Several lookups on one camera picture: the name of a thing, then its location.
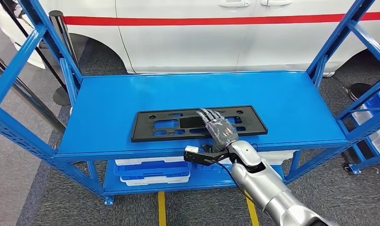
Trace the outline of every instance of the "white car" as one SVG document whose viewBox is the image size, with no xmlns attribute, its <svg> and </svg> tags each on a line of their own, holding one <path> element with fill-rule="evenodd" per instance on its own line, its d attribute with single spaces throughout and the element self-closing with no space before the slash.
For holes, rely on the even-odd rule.
<svg viewBox="0 0 380 226">
<path fill-rule="evenodd" d="M 304 70 L 354 0 L 39 0 L 69 33 L 100 41 L 128 73 Z M 26 15 L 20 23 L 30 32 Z M 380 0 L 360 25 L 380 43 Z M 0 27 L 25 37 L 0 5 Z M 366 49 L 350 34 L 326 65 L 333 73 Z M 28 61 L 44 68 L 37 53 Z"/>
</svg>

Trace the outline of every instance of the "blue metal shelf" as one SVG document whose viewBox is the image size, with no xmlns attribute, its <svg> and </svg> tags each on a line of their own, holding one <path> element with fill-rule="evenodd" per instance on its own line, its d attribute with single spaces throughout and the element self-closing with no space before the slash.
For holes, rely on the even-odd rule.
<svg viewBox="0 0 380 226">
<path fill-rule="evenodd" d="M 200 90 L 215 95 L 204 98 Z M 201 147 L 211 141 L 132 143 L 132 123 L 138 111 L 235 105 L 254 106 L 269 129 L 267 135 L 242 137 L 256 143 L 260 151 L 348 143 L 305 72 L 99 76 L 83 79 L 54 157 L 78 161 L 180 156 L 186 145 Z"/>
<path fill-rule="evenodd" d="M 235 186 L 226 171 L 219 172 L 211 170 L 198 170 L 195 165 L 192 166 L 190 178 L 187 183 L 127 186 L 126 183 L 120 181 L 119 176 L 113 173 L 114 166 L 114 161 L 108 161 L 104 182 L 104 190 L 107 195 L 149 193 L 158 191 L 170 192 Z M 273 165 L 272 168 L 275 169 L 282 178 L 284 178 L 281 166 Z"/>
<path fill-rule="evenodd" d="M 18 77 L 28 57 L 42 39 L 62 67 L 73 113 L 61 146 L 54 150 L 0 108 L 0 134 L 76 181 L 105 204 L 113 195 L 177 191 L 233 186 L 226 173 L 192 169 L 188 183 L 128 187 L 113 174 L 113 159 L 150 158 L 182 155 L 186 145 L 200 147 L 207 139 L 132 143 L 133 119 L 138 111 L 252 105 L 266 124 L 267 135 L 242 137 L 258 151 L 324 148 L 299 166 L 300 151 L 294 153 L 291 170 L 284 176 L 289 183 L 330 158 L 340 154 L 380 129 L 379 112 L 348 132 L 343 120 L 380 91 L 380 81 L 335 118 L 318 93 L 326 62 L 350 32 L 380 61 L 380 45 L 357 22 L 374 0 L 355 0 L 337 28 L 305 72 L 230 72 L 165 75 L 120 75 L 82 77 L 70 52 L 51 24 L 38 0 L 20 0 L 35 24 L 17 55 L 0 76 L 0 103 Z M 105 183 L 100 185 L 93 160 L 109 160 Z M 87 161 L 90 176 L 71 164 Z M 380 161 L 380 154 L 360 164 L 354 172 Z"/>
</svg>

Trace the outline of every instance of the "car door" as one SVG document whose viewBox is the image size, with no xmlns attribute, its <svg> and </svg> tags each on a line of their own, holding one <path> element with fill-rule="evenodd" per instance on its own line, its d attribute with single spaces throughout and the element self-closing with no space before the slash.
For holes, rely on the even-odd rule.
<svg viewBox="0 0 380 226">
<path fill-rule="evenodd" d="M 258 0 L 238 70 L 304 70 L 354 0 Z M 363 45 L 350 34 L 326 66 L 350 58 Z"/>
<path fill-rule="evenodd" d="M 255 3 L 116 0 L 116 13 L 136 73 L 233 71 Z"/>
</svg>

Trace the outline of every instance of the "yellow floor line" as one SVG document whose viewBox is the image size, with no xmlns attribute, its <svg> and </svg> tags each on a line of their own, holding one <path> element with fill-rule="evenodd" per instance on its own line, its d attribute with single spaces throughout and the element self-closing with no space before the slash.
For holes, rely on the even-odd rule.
<svg viewBox="0 0 380 226">
<path fill-rule="evenodd" d="M 250 218 L 252 226 L 259 226 L 258 216 L 256 214 L 255 205 L 251 200 L 247 199 L 248 210 L 250 211 Z"/>
<path fill-rule="evenodd" d="M 159 226 L 166 226 L 165 192 L 158 192 Z"/>
</svg>

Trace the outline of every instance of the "stanchion base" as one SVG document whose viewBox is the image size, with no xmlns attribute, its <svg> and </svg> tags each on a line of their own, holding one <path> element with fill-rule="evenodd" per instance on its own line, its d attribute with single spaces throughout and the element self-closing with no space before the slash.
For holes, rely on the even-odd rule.
<svg viewBox="0 0 380 226">
<path fill-rule="evenodd" d="M 353 101 L 365 94 L 372 86 L 366 83 L 355 83 L 349 88 L 348 94 Z"/>
<path fill-rule="evenodd" d="M 55 90 L 54 95 L 53 95 L 53 100 L 57 105 L 61 105 L 61 106 L 71 105 L 69 96 L 62 86 Z"/>
</svg>

